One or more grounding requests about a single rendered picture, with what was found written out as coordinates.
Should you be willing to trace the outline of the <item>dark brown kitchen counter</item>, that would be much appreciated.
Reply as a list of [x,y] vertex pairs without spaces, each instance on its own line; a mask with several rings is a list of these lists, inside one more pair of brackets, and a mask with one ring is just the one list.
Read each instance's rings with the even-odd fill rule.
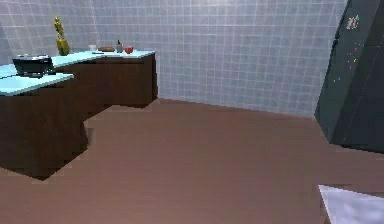
[[113,105],[157,98],[153,51],[79,52],[52,59],[54,75],[0,66],[0,167],[45,180],[88,147],[84,122]]

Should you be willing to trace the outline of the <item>dark grey fridge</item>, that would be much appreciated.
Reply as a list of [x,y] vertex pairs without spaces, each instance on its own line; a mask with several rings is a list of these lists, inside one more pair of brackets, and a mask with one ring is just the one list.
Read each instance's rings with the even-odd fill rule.
[[329,143],[384,154],[384,0],[348,0],[315,118]]

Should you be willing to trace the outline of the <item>black toaster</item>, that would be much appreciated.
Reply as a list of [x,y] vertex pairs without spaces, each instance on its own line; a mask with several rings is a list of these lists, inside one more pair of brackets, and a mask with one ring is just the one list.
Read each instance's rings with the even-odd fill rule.
[[21,77],[42,78],[55,75],[52,58],[49,55],[18,55],[12,59],[17,75]]

